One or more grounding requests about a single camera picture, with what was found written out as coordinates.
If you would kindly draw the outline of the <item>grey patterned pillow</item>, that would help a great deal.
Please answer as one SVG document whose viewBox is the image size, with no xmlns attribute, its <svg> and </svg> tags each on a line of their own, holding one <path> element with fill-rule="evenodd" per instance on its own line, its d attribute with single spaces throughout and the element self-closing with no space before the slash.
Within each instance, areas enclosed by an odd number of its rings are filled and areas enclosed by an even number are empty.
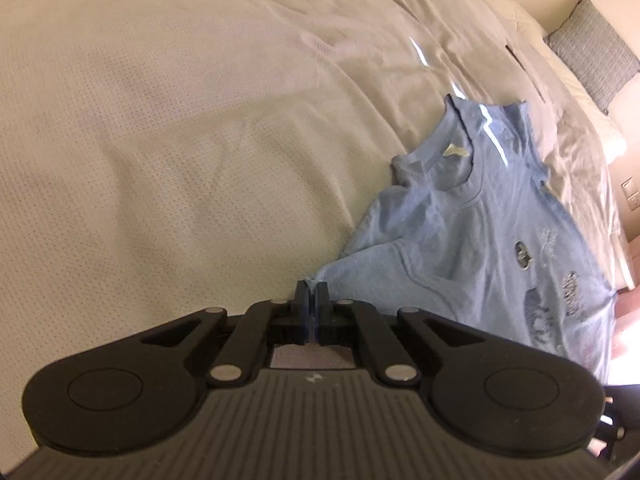
<svg viewBox="0 0 640 480">
<path fill-rule="evenodd" d="M 568 18 L 544 37 L 544 43 L 605 115 L 618 92 L 639 73 L 638 56 L 591 0 L 577 0 Z"/>
</svg>

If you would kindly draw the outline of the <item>light blue t-shirt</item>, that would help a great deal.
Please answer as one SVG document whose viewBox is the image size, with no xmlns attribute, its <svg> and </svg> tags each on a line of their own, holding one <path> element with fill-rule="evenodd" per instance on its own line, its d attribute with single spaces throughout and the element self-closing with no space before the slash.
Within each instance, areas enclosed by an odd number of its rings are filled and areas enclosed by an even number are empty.
<svg viewBox="0 0 640 480">
<path fill-rule="evenodd" d="M 427 310 L 608 376 L 616 293 L 548 188 L 525 103 L 446 96 L 435 130 L 392 169 L 315 283 L 335 299 Z"/>
</svg>

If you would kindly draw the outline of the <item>white bed sheet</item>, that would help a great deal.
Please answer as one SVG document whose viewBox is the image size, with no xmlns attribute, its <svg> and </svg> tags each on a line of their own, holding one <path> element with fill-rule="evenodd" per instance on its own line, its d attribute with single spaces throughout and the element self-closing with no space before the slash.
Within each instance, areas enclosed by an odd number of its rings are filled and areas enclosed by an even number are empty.
<svg viewBox="0 0 640 480">
<path fill-rule="evenodd" d="M 604 130 L 515 0 L 1 0 L 1 467 L 47 364 L 287 295 L 446 94 L 526 101 L 550 188 L 629 281 Z"/>
</svg>

